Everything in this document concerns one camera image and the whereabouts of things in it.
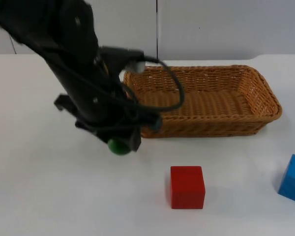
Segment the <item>green ball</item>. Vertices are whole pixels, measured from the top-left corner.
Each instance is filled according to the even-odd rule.
[[[116,139],[110,139],[107,145],[109,150],[116,155],[123,156],[131,152],[131,149],[126,144]]]

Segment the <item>wicker basket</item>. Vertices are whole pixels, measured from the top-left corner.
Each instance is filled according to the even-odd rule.
[[[184,87],[185,103],[162,113],[159,133],[143,128],[145,138],[252,135],[282,114],[264,77],[249,66],[171,69]],[[145,105],[170,106],[179,100],[178,89],[162,67],[147,67],[143,74],[127,72],[124,83]]]

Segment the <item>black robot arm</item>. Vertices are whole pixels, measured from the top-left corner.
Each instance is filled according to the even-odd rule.
[[[113,141],[115,152],[136,151],[141,127],[158,131],[160,112],[183,104],[183,88],[163,62],[142,51],[99,47],[93,22],[92,8],[83,0],[0,0],[0,27],[42,56],[66,90],[56,107],[73,115],[76,127],[105,143]],[[172,75],[180,93],[178,104],[140,105],[120,82],[122,70],[143,72],[146,61],[161,63]]]

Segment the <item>cable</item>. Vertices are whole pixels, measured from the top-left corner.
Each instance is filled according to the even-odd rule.
[[[106,101],[108,101],[110,103],[124,106],[129,109],[133,109],[133,110],[141,110],[141,111],[156,112],[156,113],[170,112],[172,110],[178,109],[184,103],[184,99],[185,99],[184,91],[183,91],[183,87],[182,87],[181,83],[179,82],[178,78],[176,77],[174,72],[166,65],[166,63],[164,63],[156,58],[145,57],[145,61],[161,64],[165,68],[165,70],[171,75],[171,77],[173,78],[173,80],[179,90],[179,96],[180,96],[179,102],[177,104],[174,104],[169,107],[153,107],[153,106],[140,105],[140,104],[136,104],[136,103],[126,102],[126,101],[119,99],[117,97],[113,97],[113,96],[111,96],[110,93],[97,87],[91,81],[86,80],[84,77],[82,77],[81,75],[76,73],[71,68],[63,66],[61,63],[58,63],[56,60],[54,60],[52,57],[50,57],[48,54],[46,54],[45,51],[42,50],[38,45],[36,45],[31,40],[28,40],[28,38],[23,37],[19,32],[17,32],[17,30],[14,29],[14,27],[8,25],[6,22],[2,21],[1,19],[0,19],[0,25],[12,36],[17,36],[17,38],[21,38],[22,43],[26,44],[30,49],[32,49],[37,54],[39,54],[41,57],[43,57],[46,61],[48,61],[48,63],[52,64],[53,66],[57,67],[58,69],[60,69],[62,71],[65,71],[66,73],[68,73],[69,75],[74,77],[76,80],[78,80],[80,83],[90,86],[92,89],[94,89],[94,91],[97,93],[97,95],[104,97],[106,99]]]

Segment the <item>red block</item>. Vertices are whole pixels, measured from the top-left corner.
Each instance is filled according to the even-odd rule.
[[[172,209],[203,209],[205,183],[201,166],[172,166]]]

